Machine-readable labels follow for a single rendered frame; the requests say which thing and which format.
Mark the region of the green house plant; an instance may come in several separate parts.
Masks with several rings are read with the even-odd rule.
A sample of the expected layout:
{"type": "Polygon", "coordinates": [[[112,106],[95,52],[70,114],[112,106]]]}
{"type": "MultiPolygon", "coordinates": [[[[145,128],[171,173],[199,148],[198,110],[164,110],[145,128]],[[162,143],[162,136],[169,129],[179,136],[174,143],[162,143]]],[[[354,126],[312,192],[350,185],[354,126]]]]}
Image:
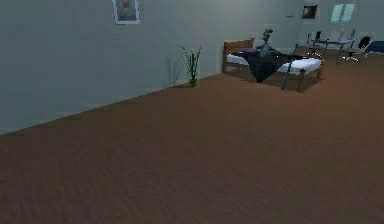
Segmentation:
{"type": "Polygon", "coordinates": [[[187,51],[184,47],[181,47],[184,51],[183,61],[187,67],[187,74],[189,76],[189,85],[191,88],[197,87],[197,74],[198,74],[198,66],[199,59],[201,54],[201,49],[198,49],[197,52],[193,50],[187,51]]]}

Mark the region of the black blanket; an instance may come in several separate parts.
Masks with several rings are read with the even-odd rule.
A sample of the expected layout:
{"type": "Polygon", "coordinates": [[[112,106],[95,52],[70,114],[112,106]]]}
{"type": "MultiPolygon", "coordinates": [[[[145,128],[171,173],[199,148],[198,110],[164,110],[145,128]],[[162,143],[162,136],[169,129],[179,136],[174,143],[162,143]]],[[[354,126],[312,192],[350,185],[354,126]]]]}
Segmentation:
{"type": "Polygon", "coordinates": [[[260,51],[236,52],[235,56],[240,56],[248,62],[250,71],[258,83],[263,82],[275,73],[283,64],[290,64],[294,60],[304,59],[304,56],[276,52],[271,52],[267,56],[262,56],[260,51]]]}

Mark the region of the grey statue figure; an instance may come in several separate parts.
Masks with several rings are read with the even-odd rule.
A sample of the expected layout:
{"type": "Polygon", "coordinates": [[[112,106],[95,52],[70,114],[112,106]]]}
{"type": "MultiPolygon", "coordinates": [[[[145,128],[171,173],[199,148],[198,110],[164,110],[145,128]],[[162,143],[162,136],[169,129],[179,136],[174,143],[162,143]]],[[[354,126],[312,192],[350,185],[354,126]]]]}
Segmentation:
{"type": "Polygon", "coordinates": [[[263,33],[262,40],[264,41],[264,43],[261,46],[257,47],[258,56],[261,58],[265,58],[265,57],[271,56],[272,54],[278,53],[278,51],[275,48],[273,48],[268,44],[270,35],[272,33],[273,33],[272,29],[266,29],[263,33]]]}

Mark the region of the dark thin leaning pole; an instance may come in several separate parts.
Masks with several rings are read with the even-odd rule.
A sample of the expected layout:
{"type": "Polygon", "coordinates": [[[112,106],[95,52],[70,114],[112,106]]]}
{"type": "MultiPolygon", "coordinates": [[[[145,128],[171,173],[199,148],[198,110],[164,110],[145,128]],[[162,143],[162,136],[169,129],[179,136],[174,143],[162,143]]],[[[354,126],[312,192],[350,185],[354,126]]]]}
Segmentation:
{"type": "Polygon", "coordinates": [[[286,88],[287,81],[288,81],[288,78],[289,78],[289,75],[290,75],[290,70],[291,70],[292,63],[293,63],[294,60],[296,60],[294,55],[295,55],[295,52],[296,52],[297,48],[298,48],[298,43],[296,43],[294,51],[291,54],[290,61],[289,61],[289,64],[288,64],[288,69],[286,71],[286,74],[284,76],[283,82],[281,84],[281,90],[285,90],[285,88],[286,88]]]}

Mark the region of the wooden bed white mattress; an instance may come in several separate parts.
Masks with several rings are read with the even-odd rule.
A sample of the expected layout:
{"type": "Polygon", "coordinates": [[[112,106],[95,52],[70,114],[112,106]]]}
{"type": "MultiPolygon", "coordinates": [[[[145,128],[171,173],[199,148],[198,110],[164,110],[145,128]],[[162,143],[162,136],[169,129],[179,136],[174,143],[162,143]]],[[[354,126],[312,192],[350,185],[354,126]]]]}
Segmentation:
{"type": "MultiPolygon", "coordinates": [[[[223,51],[222,51],[222,72],[225,73],[228,67],[250,71],[248,62],[240,56],[235,56],[235,53],[240,51],[243,48],[258,47],[258,46],[254,47],[253,44],[254,44],[253,38],[240,40],[240,41],[225,42],[223,44],[223,51]]],[[[288,69],[288,64],[285,63],[275,73],[282,74],[284,79],[287,69],[288,69]]],[[[302,60],[293,61],[288,81],[295,80],[296,81],[295,90],[298,92],[302,92],[304,90],[304,85],[306,80],[310,78],[310,74],[315,72],[316,73],[315,78],[320,79],[322,75],[322,70],[323,70],[323,60],[321,58],[310,58],[310,57],[304,56],[304,59],[302,60]]]]}

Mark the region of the grey desk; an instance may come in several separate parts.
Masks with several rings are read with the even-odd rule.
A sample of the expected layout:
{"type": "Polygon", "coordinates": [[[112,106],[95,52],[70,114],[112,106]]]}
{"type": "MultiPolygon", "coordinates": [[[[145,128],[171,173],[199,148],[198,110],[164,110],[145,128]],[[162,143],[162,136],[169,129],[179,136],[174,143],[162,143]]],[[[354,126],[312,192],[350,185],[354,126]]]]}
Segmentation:
{"type": "Polygon", "coordinates": [[[311,33],[308,34],[307,44],[311,50],[310,55],[321,57],[321,54],[317,53],[317,50],[322,49],[321,44],[324,45],[323,53],[326,53],[329,45],[336,45],[339,47],[336,63],[339,63],[341,59],[349,60],[350,56],[342,57],[341,53],[345,50],[344,46],[349,44],[349,50],[353,53],[354,37],[344,37],[342,32],[332,31],[331,36],[328,39],[321,38],[321,31],[317,31],[315,38],[311,37],[311,33]]]}

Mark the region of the black office chair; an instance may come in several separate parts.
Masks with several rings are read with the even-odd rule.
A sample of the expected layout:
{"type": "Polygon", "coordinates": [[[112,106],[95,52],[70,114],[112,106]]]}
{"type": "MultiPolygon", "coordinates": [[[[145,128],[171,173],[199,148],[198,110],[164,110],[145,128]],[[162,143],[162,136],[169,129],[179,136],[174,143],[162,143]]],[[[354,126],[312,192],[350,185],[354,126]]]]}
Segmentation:
{"type": "Polygon", "coordinates": [[[360,60],[356,57],[354,57],[354,54],[356,53],[355,49],[353,48],[354,42],[351,42],[351,45],[349,48],[345,50],[346,56],[343,56],[342,59],[347,61],[355,61],[356,63],[360,63],[360,60]]]}

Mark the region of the pale green window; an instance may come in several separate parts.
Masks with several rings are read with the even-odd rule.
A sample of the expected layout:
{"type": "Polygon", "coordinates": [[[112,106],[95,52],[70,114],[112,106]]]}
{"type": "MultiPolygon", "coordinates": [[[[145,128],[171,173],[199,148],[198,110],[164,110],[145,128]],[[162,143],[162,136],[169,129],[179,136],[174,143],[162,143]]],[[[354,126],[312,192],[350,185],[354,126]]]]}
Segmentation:
{"type": "Polygon", "coordinates": [[[355,10],[354,3],[336,4],[333,6],[330,22],[349,23],[355,10]]]}

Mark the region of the dark blue bed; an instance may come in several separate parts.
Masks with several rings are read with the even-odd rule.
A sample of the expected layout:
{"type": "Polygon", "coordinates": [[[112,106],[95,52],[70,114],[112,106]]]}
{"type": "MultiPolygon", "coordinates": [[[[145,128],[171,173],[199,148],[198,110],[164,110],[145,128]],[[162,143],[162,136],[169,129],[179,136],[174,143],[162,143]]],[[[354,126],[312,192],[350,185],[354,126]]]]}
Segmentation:
{"type": "Polygon", "coordinates": [[[368,55],[369,53],[384,54],[384,41],[373,41],[370,43],[364,51],[365,55],[368,55]]]}

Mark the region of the white framed wall picture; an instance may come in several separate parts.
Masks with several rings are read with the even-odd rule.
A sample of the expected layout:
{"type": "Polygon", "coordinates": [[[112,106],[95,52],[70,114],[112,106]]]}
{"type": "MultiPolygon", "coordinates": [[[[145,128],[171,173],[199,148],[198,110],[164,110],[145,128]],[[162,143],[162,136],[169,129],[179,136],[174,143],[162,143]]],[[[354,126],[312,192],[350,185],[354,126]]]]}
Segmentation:
{"type": "Polygon", "coordinates": [[[117,25],[132,25],[140,23],[138,0],[111,0],[114,22],[117,25]]]}

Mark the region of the dark framed wall picture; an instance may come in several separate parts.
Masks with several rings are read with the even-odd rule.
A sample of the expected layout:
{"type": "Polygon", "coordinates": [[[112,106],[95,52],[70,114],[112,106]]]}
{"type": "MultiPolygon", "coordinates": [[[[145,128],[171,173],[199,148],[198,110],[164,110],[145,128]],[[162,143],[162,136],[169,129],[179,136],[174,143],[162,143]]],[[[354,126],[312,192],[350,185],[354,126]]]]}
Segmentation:
{"type": "Polygon", "coordinates": [[[317,5],[305,6],[303,8],[302,18],[303,19],[314,19],[316,17],[316,13],[317,13],[317,5]]]}

